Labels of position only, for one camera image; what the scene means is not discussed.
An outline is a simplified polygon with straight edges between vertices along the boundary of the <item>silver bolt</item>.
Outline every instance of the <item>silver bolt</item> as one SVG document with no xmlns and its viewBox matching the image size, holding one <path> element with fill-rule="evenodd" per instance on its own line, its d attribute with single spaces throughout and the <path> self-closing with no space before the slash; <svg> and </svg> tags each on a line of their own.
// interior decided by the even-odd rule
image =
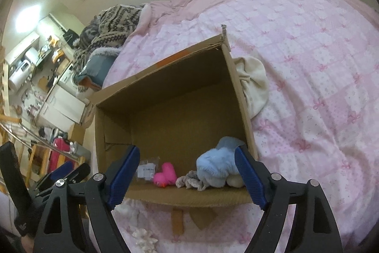
<svg viewBox="0 0 379 253">
<path fill-rule="evenodd" d="M 280 180 L 282 179 L 282 175 L 280 175 L 279 173 L 272 173 L 271 178 L 274 180 Z"/>
<path fill-rule="evenodd" d="M 55 185 L 57 187 L 62 187 L 64 185 L 64 179 L 59 179 L 56 181 Z"/>
<path fill-rule="evenodd" d="M 311 179 L 310 184 L 314 187 L 317 187 L 320 183 L 316 179 Z"/>
<path fill-rule="evenodd" d="M 95 176 L 94 176 L 94 180 L 95 181 L 100 181 L 104 178 L 104 175 L 101 174 L 101 173 L 97 173 Z"/>
</svg>

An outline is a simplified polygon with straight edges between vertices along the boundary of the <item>pink rubber duck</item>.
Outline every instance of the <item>pink rubber duck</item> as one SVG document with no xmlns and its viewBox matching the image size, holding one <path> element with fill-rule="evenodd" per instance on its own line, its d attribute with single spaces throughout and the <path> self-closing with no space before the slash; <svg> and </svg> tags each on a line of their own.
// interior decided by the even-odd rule
<svg viewBox="0 0 379 253">
<path fill-rule="evenodd" d="M 166 162 L 162 164 L 162 172 L 154 175 L 153 182 L 156 186 L 165 188 L 168 185 L 175 185 L 177 178 L 174 166 Z"/>
</svg>

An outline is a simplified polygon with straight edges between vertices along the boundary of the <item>patterned blanket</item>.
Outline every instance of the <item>patterned blanket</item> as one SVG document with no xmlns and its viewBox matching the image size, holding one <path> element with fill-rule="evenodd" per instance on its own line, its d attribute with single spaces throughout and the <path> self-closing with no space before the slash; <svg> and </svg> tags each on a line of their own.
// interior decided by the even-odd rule
<svg viewBox="0 0 379 253">
<path fill-rule="evenodd" d="M 142 6 L 116 5 L 96 15 L 80 34 L 74 53 L 73 68 L 79 74 L 93 51 L 100 47 L 120 48 L 136 29 Z M 86 91 L 79 86 L 79 92 Z"/>
</svg>

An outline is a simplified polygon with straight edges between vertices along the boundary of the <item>bright light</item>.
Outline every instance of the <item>bright light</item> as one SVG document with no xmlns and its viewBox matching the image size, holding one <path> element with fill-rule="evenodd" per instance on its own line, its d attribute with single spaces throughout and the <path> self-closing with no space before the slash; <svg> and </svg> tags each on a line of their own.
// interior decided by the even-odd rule
<svg viewBox="0 0 379 253">
<path fill-rule="evenodd" d="M 16 31 L 27 32 L 33 30 L 39 21 L 41 6 L 35 5 L 20 12 L 16 20 Z"/>
</svg>

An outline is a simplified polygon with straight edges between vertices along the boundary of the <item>cardboard box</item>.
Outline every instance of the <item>cardboard box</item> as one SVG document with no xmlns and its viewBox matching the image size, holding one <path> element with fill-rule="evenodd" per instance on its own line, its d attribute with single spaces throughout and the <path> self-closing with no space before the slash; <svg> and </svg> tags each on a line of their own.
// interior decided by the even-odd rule
<svg viewBox="0 0 379 253">
<path fill-rule="evenodd" d="M 74 123 L 71 125 L 68 132 L 68 139 L 71 142 L 77 142 L 80 145 L 83 145 L 84 134 L 86 134 L 86 129 L 84 129 L 80 124 Z"/>
<path fill-rule="evenodd" d="M 218 35 L 180 51 L 142 72 L 95 93 L 97 163 L 105 172 L 126 145 L 141 160 L 160 157 L 177 176 L 196 170 L 196 159 L 223 136 L 245 141 L 256 158 L 250 118 L 227 39 Z M 181 207 L 251 202 L 246 188 L 199 192 L 132 183 L 132 199 Z"/>
</svg>

